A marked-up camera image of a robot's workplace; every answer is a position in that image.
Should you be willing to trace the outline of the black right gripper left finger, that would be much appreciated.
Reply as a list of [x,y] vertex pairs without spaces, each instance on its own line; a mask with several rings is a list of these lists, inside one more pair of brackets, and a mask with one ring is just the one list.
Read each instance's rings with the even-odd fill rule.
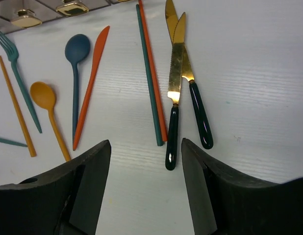
[[94,235],[109,172],[104,140],[18,184],[0,186],[0,235]]

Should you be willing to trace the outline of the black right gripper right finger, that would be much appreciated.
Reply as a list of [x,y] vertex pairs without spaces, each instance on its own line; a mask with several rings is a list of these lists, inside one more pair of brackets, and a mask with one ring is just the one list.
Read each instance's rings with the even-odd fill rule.
[[181,143],[197,235],[303,235],[303,177],[282,184],[245,174],[189,139]]

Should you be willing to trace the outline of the yellow chopstick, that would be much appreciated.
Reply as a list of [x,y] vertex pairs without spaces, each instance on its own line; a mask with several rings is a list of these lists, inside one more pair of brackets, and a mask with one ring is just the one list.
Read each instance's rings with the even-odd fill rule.
[[10,82],[10,79],[9,79],[6,67],[4,65],[4,62],[3,62],[3,59],[2,59],[1,56],[0,56],[0,67],[1,67],[1,70],[2,70],[2,73],[3,73],[3,76],[5,78],[5,81],[6,81],[6,84],[7,84],[7,87],[8,87],[8,90],[9,90],[9,93],[10,93],[10,96],[11,96],[11,99],[12,99],[15,111],[16,111],[16,114],[17,114],[17,118],[19,120],[21,129],[22,129],[22,132],[23,132],[23,135],[24,135],[24,138],[25,138],[25,141],[26,141],[26,144],[27,144],[30,156],[31,157],[36,157],[37,156],[36,150],[34,148],[34,145],[33,145],[32,139],[30,137],[30,134],[28,132],[27,125],[25,123],[22,111],[21,111],[21,109],[19,107],[19,103],[18,103],[17,98],[15,96],[12,84]]

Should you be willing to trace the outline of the gold knife green handle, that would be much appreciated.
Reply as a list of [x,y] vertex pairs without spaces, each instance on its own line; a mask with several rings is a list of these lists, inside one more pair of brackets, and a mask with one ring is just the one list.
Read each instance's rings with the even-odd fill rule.
[[177,162],[179,99],[184,57],[186,15],[183,13],[180,18],[178,18],[176,14],[169,12],[166,12],[165,15],[172,40],[171,66],[167,96],[173,102],[168,130],[165,167],[167,170],[174,170]]
[[[174,30],[178,23],[178,16],[172,0],[166,0],[165,4],[165,18],[170,35],[171,42],[174,38]],[[192,98],[194,113],[197,121],[199,136],[204,149],[211,149],[213,147],[213,136],[209,126],[208,118],[204,109],[199,88],[195,82],[191,63],[188,57],[187,49],[184,47],[182,77],[189,83],[190,95]]]

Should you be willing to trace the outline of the orange chopstick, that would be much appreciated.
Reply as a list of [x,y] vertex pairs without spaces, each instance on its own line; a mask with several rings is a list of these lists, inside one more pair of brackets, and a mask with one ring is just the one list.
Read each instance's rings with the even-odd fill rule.
[[142,17],[143,30],[144,30],[145,41],[146,41],[147,52],[148,52],[148,59],[149,59],[149,64],[150,64],[150,69],[151,69],[151,77],[152,77],[153,89],[154,89],[154,94],[155,94],[155,99],[156,99],[161,135],[162,135],[163,141],[166,142],[167,141],[167,130],[166,130],[165,118],[164,118],[164,113],[163,113],[161,95],[160,95],[160,91],[159,91],[158,79],[156,77],[152,49],[150,46],[150,40],[149,40],[148,29],[147,29],[147,24],[146,24],[146,20],[145,20],[145,14],[144,14],[142,1],[138,1],[138,4],[140,7],[140,13],[141,13],[141,17]]

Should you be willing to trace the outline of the yellow plastic spoon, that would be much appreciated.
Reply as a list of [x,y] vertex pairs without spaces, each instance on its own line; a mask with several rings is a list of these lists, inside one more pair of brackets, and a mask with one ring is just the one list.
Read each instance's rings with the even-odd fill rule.
[[56,94],[53,89],[44,82],[35,82],[30,87],[30,94],[33,101],[41,108],[48,111],[49,120],[54,131],[55,137],[58,141],[59,147],[61,152],[64,156],[65,161],[70,161],[71,156],[64,142],[62,135],[58,129],[55,114],[54,114],[54,107],[56,105]]

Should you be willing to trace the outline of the blue plastic spoon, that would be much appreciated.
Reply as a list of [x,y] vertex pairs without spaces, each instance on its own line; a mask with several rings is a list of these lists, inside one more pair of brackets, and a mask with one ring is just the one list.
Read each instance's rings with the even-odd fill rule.
[[65,46],[65,57],[73,70],[73,107],[72,107],[72,141],[74,141],[79,109],[79,73],[78,64],[90,53],[90,40],[84,34],[76,34],[69,39]]

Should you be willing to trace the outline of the orange plastic knife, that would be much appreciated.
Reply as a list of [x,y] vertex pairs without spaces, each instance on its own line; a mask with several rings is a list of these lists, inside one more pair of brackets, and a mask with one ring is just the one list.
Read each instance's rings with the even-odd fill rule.
[[91,74],[90,74],[88,86],[87,86],[87,89],[85,92],[80,115],[79,115],[78,122],[77,122],[76,133],[75,133],[75,137],[74,137],[74,141],[73,141],[73,151],[75,151],[77,149],[80,138],[81,138],[81,134],[83,131],[85,119],[87,116],[87,110],[89,107],[89,102],[90,102],[90,98],[91,98],[91,94],[92,94],[92,89],[93,89],[93,86],[94,86],[94,83],[96,80],[97,71],[99,68],[101,56],[102,56],[102,53],[103,53],[103,50],[105,47],[105,43],[107,40],[109,30],[110,30],[110,26],[108,25],[100,32],[100,34],[98,35],[98,37],[96,39],[96,43],[95,43],[94,51],[93,51]]

